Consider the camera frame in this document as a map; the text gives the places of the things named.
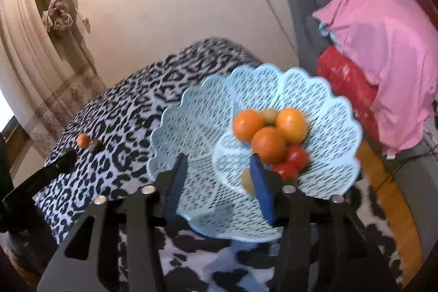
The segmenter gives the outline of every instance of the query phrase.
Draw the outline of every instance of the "cable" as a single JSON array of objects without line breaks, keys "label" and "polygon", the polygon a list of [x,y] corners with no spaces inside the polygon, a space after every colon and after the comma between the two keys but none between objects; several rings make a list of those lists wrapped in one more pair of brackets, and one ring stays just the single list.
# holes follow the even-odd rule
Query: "cable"
[{"label": "cable", "polygon": [[388,178],[391,178],[391,182],[393,182],[396,179],[397,173],[408,162],[411,162],[411,161],[416,160],[416,159],[421,158],[421,157],[437,156],[437,153],[435,153],[436,148],[438,148],[438,143],[433,148],[431,148],[428,152],[425,152],[424,154],[413,155],[413,156],[410,156],[410,157],[407,157],[407,158],[401,160],[401,164],[399,163],[399,165],[396,167],[396,169],[394,167],[391,169],[391,171],[386,175],[385,179],[377,186],[377,188],[374,190],[374,192],[377,193],[378,189],[388,180]]},{"label": "cable", "polygon": [[295,53],[296,56],[298,56],[298,52],[295,48],[295,46],[293,45],[291,39],[289,38],[289,35],[287,34],[286,30],[283,27],[283,24],[281,24],[280,18],[278,17],[277,13],[275,12],[274,7],[271,4],[270,0],[265,0],[266,3],[268,4],[269,9],[271,10],[272,15],[274,16],[275,20],[278,23],[278,26],[280,27],[281,32],[283,33],[284,37],[286,38],[290,48],[292,49],[292,51]]}]

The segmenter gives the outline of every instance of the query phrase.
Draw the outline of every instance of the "leopard print tablecloth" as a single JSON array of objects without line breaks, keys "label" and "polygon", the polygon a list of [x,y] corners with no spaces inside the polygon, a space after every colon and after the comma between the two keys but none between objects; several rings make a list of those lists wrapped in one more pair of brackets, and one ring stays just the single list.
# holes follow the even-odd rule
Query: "leopard print tablecloth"
[{"label": "leopard print tablecloth", "polygon": [[[56,241],[62,242],[96,196],[121,198],[148,182],[150,134],[159,126],[164,109],[177,105],[184,90],[213,73],[226,75],[239,65],[260,63],[242,46],[210,38],[139,70],[89,102],[45,161],[55,161],[64,148],[72,146],[78,152],[73,172],[60,175],[36,197]],[[81,132],[102,140],[104,150],[96,155],[79,150],[76,137]],[[380,242],[394,277],[401,282],[396,244],[368,180],[358,181],[348,196],[359,218]],[[169,291],[266,291],[272,278],[276,242],[254,244],[205,238],[194,233],[182,218],[156,233]],[[119,248],[120,280],[122,289],[127,289],[123,234]],[[312,262],[316,263],[317,254],[313,252]]]}]

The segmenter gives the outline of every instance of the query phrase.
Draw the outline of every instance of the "red fabric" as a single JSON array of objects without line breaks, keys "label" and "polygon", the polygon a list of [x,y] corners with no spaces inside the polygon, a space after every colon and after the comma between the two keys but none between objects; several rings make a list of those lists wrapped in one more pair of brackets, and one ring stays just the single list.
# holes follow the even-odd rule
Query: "red fabric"
[{"label": "red fabric", "polygon": [[355,118],[361,122],[364,130],[378,141],[377,122],[370,110],[378,86],[370,85],[365,80],[362,70],[353,61],[341,55],[334,46],[330,46],[319,57],[317,73],[330,82],[335,94],[350,100]]}]

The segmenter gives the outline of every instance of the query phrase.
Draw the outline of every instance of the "bolt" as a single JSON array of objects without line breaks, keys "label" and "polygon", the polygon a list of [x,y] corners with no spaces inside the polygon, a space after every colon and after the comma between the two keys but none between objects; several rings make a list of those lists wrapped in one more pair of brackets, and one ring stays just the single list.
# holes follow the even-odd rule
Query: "bolt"
[{"label": "bolt", "polygon": [[152,194],[155,192],[155,187],[152,185],[147,185],[142,188],[143,194]]},{"label": "bolt", "polygon": [[292,185],[286,185],[281,188],[283,193],[294,193],[296,192],[296,188]]},{"label": "bolt", "polygon": [[334,194],[333,196],[330,197],[330,200],[333,203],[342,203],[344,202],[344,197],[342,197],[340,194]]},{"label": "bolt", "polygon": [[105,196],[97,196],[94,199],[94,204],[104,204],[106,202],[106,197]]}]

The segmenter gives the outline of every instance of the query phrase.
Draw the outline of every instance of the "pink shirt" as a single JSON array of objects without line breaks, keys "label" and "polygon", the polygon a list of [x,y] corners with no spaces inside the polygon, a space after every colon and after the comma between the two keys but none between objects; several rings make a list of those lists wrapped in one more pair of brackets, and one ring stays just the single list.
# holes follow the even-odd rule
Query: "pink shirt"
[{"label": "pink shirt", "polygon": [[378,85],[371,110],[388,153],[418,144],[437,92],[438,33],[415,0],[333,0],[314,16]]}]

